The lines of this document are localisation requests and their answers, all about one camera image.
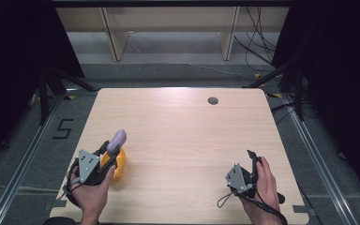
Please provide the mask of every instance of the gray carpet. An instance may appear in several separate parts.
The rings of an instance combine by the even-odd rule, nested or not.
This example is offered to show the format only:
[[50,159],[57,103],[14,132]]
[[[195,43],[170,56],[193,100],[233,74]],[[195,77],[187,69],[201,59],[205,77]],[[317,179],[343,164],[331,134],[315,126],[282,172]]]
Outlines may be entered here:
[[[191,65],[82,65],[86,81],[96,87],[238,87],[255,81],[253,69],[245,65],[227,65],[201,68]],[[259,69],[271,67],[255,66]],[[218,72],[219,69],[231,73]],[[280,77],[266,83],[261,89],[267,94],[278,93]],[[65,82],[68,88],[79,89]],[[63,100],[56,111],[49,129],[37,150],[37,154],[20,189],[10,206],[2,224],[41,224],[49,216],[57,191],[62,183],[73,149],[83,131],[87,116],[96,95],[84,91],[73,92],[76,97]],[[283,99],[269,97],[271,108],[282,105]],[[334,175],[360,222],[360,182],[346,160],[336,156],[337,146],[310,105],[304,105],[306,124],[314,142],[318,145],[324,160]],[[0,194],[20,163],[29,143],[38,128],[40,109],[38,103],[25,112],[9,140],[10,148],[0,152]],[[287,108],[274,115],[277,128],[285,146],[297,182],[306,192],[323,224],[341,224],[340,216],[323,185],[321,177],[298,134]],[[72,119],[62,128],[71,128],[67,139],[64,131],[58,131],[63,119]],[[308,224],[320,224],[316,217],[310,217]]]

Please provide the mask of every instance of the hand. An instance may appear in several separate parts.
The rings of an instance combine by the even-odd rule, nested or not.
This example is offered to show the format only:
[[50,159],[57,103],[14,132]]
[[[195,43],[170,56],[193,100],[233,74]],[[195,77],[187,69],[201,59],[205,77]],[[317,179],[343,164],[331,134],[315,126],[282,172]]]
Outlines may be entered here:
[[[78,166],[74,168],[71,180],[77,177],[76,173],[78,170]],[[82,185],[77,187],[80,184],[79,182],[71,185],[71,189],[77,187],[72,191],[72,195],[82,209],[82,225],[98,224],[98,217],[107,204],[108,188],[113,179],[114,170],[115,167],[112,166],[107,172],[103,182],[98,186]]]
[[[270,166],[268,165],[265,157],[262,157],[262,163],[257,163],[257,173],[259,175],[259,180],[257,181],[257,192],[254,200],[257,202],[262,202],[262,200],[270,205],[272,208],[279,211],[279,200],[277,195],[277,183],[276,178],[271,174]],[[280,225],[280,219],[270,213],[265,212],[261,208],[257,207],[252,202],[248,202],[244,199],[241,199],[241,203],[244,206],[245,212],[249,216],[251,222],[257,225]]]

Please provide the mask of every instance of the white desk leg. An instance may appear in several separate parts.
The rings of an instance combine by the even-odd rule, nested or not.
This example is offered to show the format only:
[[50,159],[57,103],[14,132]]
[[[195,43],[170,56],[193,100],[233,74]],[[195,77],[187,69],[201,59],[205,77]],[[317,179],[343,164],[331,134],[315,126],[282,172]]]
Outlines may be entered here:
[[236,23],[238,21],[240,7],[232,8],[232,16],[227,32],[218,32],[218,39],[220,40],[221,52],[223,59],[230,60],[231,50],[233,48],[233,36],[235,34]]
[[110,41],[113,61],[119,61],[124,53],[128,41],[128,32],[121,32],[120,26],[113,18],[113,11],[109,7],[101,8],[102,20],[106,23],[106,33]]

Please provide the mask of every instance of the light wood surface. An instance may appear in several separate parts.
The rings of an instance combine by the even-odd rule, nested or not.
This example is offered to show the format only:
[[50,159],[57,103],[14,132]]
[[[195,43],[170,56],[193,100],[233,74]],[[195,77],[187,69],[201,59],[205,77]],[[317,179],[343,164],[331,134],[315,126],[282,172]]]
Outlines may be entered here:
[[[210,97],[218,104],[209,104]],[[80,149],[94,152],[120,128],[127,132],[127,164],[122,179],[111,184],[100,222],[250,223],[234,196],[217,207],[230,192],[224,176],[233,164],[251,172],[250,149],[269,161],[289,224],[308,223],[307,214],[293,212],[304,203],[262,90],[102,89],[74,157]],[[79,221],[82,214],[67,202],[51,212],[60,216]]]

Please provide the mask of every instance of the floor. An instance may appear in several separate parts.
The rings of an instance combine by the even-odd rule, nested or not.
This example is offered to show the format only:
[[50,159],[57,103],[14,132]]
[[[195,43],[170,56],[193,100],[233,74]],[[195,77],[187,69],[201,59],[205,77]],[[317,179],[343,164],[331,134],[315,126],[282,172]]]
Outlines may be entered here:
[[[98,87],[241,88],[274,69],[252,53],[246,54],[237,42],[231,60],[223,61],[216,33],[132,33],[119,62],[112,60],[105,34],[68,36],[85,80]],[[245,33],[236,36],[248,45]],[[278,34],[264,37],[275,45]],[[265,49],[255,44],[250,48],[270,59]],[[278,76],[260,87],[272,109],[293,100],[292,92],[279,93],[280,79]],[[96,93],[72,83],[66,87],[67,97],[51,99],[52,118],[46,128],[38,125],[40,108],[36,100],[12,130],[7,140],[9,149],[0,151],[0,203],[7,203],[0,211],[0,224],[42,224],[53,205],[59,203],[55,200],[57,191],[96,98]],[[307,99],[303,108],[304,122],[299,121],[293,107],[282,107],[273,116],[296,181],[305,193],[308,224],[360,224],[358,177],[347,159],[337,155],[336,143]],[[68,138],[57,139],[65,136],[59,127],[71,130]]]

